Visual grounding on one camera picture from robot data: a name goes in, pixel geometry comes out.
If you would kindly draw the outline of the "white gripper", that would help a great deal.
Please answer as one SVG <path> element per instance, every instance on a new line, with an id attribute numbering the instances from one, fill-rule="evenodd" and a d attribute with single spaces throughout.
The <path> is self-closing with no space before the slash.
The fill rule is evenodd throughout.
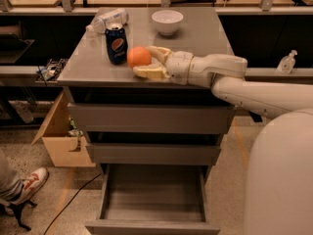
<path id="1" fill-rule="evenodd" d="M 143 78 L 151 80 L 168 79 L 176 84 L 186 85 L 188 83 L 188 73 L 194 55 L 189 52 L 172 52 L 165 47 L 147 46 L 150 54 L 165 67 L 159 64 L 134 67 L 134 73 Z"/>

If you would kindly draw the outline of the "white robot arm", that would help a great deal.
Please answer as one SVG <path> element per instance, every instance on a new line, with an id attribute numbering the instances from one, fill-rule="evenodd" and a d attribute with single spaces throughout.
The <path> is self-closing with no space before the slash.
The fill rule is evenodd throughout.
<path id="1" fill-rule="evenodd" d="M 256 137 L 246 173 L 244 235 L 313 235 L 313 86 L 246 81 L 247 60 L 137 46 L 127 64 L 140 77 L 207 87 L 271 121 Z"/>

